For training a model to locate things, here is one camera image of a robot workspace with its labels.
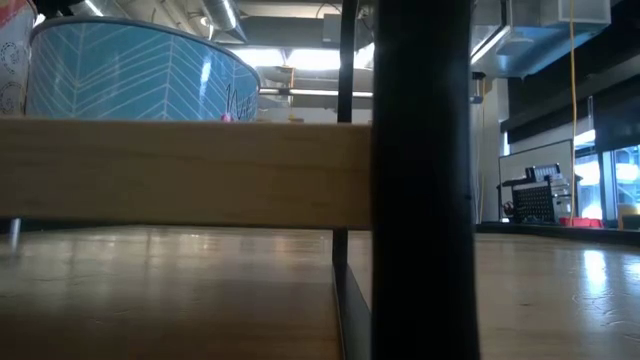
pipe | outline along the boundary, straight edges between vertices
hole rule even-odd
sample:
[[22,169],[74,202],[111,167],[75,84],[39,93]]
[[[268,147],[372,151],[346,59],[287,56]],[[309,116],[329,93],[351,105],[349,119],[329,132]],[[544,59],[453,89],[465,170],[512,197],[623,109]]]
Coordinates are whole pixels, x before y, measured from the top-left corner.
[[247,37],[240,26],[236,4],[233,0],[202,0],[202,10],[217,29],[247,42]]
[[[312,90],[312,89],[295,89],[295,88],[260,88],[260,95],[280,95],[280,96],[340,96],[336,90]],[[373,93],[370,91],[354,91],[352,92],[354,99],[371,99]]]

white wall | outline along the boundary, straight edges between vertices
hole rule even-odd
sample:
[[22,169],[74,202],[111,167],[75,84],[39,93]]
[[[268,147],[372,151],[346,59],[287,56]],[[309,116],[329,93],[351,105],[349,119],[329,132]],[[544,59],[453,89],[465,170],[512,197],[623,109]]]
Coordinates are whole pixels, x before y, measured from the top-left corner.
[[[593,124],[591,124],[589,119],[584,118],[578,120],[578,123],[576,124],[576,135],[580,135],[583,132],[589,131],[591,129],[593,129]],[[568,140],[571,138],[573,138],[573,123],[568,123],[534,135],[530,138],[512,143],[511,153],[529,150],[536,147],[553,144],[559,141]]]
[[[293,113],[296,118],[304,119],[305,124],[335,124],[338,122],[338,115],[332,109],[318,108],[276,108],[260,111],[258,118],[266,119],[274,123],[289,122],[289,115]],[[353,110],[352,122],[354,124],[368,124],[373,116],[371,110]]]

fluorescent light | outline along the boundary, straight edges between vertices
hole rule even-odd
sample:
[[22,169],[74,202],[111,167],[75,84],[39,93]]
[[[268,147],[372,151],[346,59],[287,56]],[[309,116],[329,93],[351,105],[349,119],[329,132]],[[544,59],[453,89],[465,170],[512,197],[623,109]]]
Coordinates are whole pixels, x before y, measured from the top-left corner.
[[260,95],[278,95],[278,89],[260,89]]
[[46,19],[47,19],[47,18],[46,18],[44,15],[42,15],[42,14],[38,14],[38,17],[36,18],[36,22],[35,22],[35,23],[33,23],[33,26],[34,26],[34,27],[38,26],[39,24],[41,24],[41,23],[42,23],[43,21],[45,21]]
[[277,49],[231,49],[231,52],[254,68],[284,65],[282,52]]
[[360,98],[373,98],[373,93],[372,92],[368,92],[368,91],[354,91],[353,92],[353,97],[360,97]]
[[289,90],[289,93],[291,95],[338,96],[337,90],[291,89]]
[[483,44],[484,44],[484,41],[481,41],[478,43],[478,45],[474,46],[473,49],[471,49],[471,54],[475,54],[478,50],[480,50]]
[[98,16],[104,16],[104,14],[102,13],[102,11],[100,11],[100,9],[98,9],[98,7],[96,7],[95,5],[93,5],[93,3],[90,0],[85,0],[84,1],[87,6],[89,8],[91,8],[91,11],[94,12],[94,14],[98,15]]
[[227,19],[229,19],[229,27],[235,28],[237,25],[236,22],[236,13],[233,11],[233,7],[231,7],[231,3],[229,0],[222,0],[222,5],[224,6],[224,10],[227,12]]
[[511,155],[511,145],[509,145],[509,133],[502,133],[502,156]]
[[[307,90],[307,89],[291,89],[291,95],[310,95],[310,96],[338,96],[337,90]],[[354,91],[354,98],[372,98],[373,93],[368,91]]]
[[510,30],[510,26],[505,26],[504,28],[502,28],[502,30],[500,30],[500,32],[493,37],[493,39],[489,40],[488,43],[486,43],[478,52],[476,52],[475,55],[471,57],[471,65],[477,63],[478,60],[480,60],[480,58],[482,58],[487,52],[489,52],[489,50],[491,50],[491,48],[494,47],[498,43],[498,41],[502,40],[502,38],[507,35]]
[[294,50],[287,65],[302,70],[336,70],[340,69],[340,53],[338,50]]

white chevron pattern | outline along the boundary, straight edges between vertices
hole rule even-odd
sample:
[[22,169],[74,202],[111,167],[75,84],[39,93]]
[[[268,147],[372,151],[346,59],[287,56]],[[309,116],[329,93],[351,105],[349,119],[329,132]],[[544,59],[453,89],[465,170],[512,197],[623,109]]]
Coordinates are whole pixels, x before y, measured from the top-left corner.
[[27,114],[51,118],[252,121],[257,81],[188,38],[115,23],[70,23],[32,43]]

yellow cord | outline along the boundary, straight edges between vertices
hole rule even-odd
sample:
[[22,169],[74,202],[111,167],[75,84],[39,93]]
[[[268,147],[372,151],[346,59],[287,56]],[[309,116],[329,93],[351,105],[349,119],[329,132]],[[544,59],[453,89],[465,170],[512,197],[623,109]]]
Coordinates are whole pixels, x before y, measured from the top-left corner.
[[[487,96],[487,86],[485,83],[485,79],[482,79],[482,129],[480,130],[480,134],[482,136],[482,143],[484,144],[484,98]],[[480,171],[480,161],[478,159],[478,171]],[[481,172],[482,181],[480,185],[480,223],[482,223],[482,210],[484,207],[484,171]]]
[[571,149],[571,217],[569,218],[569,226],[573,226],[573,217],[575,216],[576,203],[576,127],[578,124],[578,101],[576,99],[576,54],[575,40],[573,30],[573,10],[575,0],[569,0],[569,37],[571,38],[571,101],[573,104],[573,149]]

